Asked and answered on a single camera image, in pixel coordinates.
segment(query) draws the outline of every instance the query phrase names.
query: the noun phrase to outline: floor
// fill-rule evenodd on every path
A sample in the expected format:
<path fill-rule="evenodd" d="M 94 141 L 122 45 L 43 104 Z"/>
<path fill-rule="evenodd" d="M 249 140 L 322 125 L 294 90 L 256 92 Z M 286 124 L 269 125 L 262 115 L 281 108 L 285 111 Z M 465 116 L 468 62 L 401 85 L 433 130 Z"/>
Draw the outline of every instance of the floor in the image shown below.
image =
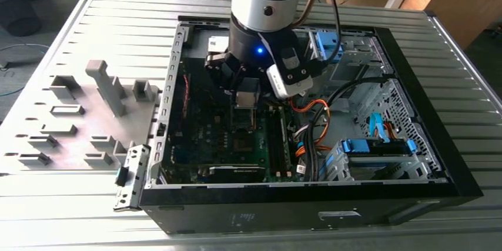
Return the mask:
<path fill-rule="evenodd" d="M 15 38 L 0 28 L 0 48 L 18 43 L 38 43 L 51 45 L 54 38 L 65 24 L 78 0 L 38 0 L 34 8 L 43 21 L 43 29 L 33 36 Z M 21 89 L 29 81 L 38 63 L 42 59 L 45 48 L 18 47 L 2 51 L 3 58 L 13 62 L 6 69 L 0 69 L 0 121 L 7 116 L 19 93 L 2 96 Z M 502 39 L 492 39 L 491 33 L 483 33 L 468 48 L 468 56 L 478 66 L 487 80 L 499 94 L 502 94 Z"/>

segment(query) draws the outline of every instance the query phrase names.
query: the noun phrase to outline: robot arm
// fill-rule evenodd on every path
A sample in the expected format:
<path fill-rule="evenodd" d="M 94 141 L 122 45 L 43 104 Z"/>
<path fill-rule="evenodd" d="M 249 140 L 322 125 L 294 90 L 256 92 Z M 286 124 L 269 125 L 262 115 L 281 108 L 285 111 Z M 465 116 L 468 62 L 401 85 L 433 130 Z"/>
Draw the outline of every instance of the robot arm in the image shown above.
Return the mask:
<path fill-rule="evenodd" d="M 261 95 L 286 99 L 313 87 L 313 64 L 293 31 L 298 1 L 233 0 L 225 56 L 232 73 L 223 86 L 229 93 L 254 90 L 258 101 Z"/>

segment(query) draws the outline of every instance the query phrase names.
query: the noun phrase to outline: cable on floor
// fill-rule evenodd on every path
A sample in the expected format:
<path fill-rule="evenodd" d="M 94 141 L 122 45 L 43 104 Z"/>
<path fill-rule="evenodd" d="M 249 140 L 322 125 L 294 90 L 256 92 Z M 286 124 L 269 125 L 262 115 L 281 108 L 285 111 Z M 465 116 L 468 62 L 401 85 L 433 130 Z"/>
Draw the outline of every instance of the cable on floor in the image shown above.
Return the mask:
<path fill-rule="evenodd" d="M 11 95 L 11 94 L 15 94 L 15 93 L 21 92 L 23 89 L 25 89 L 25 86 L 23 86 L 21 89 L 18 89 L 17 91 L 7 92 L 7 93 L 5 93 L 5 94 L 0 94 L 0 97 L 9 96 L 9 95 Z"/>
<path fill-rule="evenodd" d="M 7 46 L 7 47 L 0 48 L 0 51 L 9 50 L 9 49 L 11 49 L 11 48 L 14 48 L 14 47 L 18 47 L 18 46 L 29 46 L 29 47 L 31 47 L 31 46 L 42 46 L 42 47 L 46 47 L 46 48 L 49 49 L 49 46 L 47 46 L 47 45 L 43 45 L 43 44 L 35 44 L 35 43 L 19 43 L 19 44 L 13 44 L 13 45 L 10 45 L 10 46 Z"/>

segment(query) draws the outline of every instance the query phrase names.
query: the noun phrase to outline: expansion slot bracket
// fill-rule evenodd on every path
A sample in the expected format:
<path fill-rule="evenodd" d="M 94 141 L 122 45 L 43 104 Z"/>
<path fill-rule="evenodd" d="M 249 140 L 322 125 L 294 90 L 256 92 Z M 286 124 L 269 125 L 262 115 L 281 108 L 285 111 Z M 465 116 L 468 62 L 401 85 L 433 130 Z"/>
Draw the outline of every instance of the expansion slot bracket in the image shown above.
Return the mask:
<path fill-rule="evenodd" d="M 141 195 L 143 190 L 147 161 L 151 148 L 147 145 L 131 147 L 127 151 L 125 165 L 119 168 L 115 184 L 118 195 L 115 196 L 115 212 L 139 211 Z"/>

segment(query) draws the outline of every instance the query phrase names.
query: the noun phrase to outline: wire basket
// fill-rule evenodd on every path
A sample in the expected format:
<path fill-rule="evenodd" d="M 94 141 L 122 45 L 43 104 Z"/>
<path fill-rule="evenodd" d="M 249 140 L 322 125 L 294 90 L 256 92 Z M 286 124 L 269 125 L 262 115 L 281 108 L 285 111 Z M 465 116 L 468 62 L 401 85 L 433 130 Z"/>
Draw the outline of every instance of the wire basket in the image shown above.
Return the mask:
<path fill-rule="evenodd" d="M 41 30 L 42 21 L 29 0 L 0 0 L 0 26 L 14 36 Z"/>

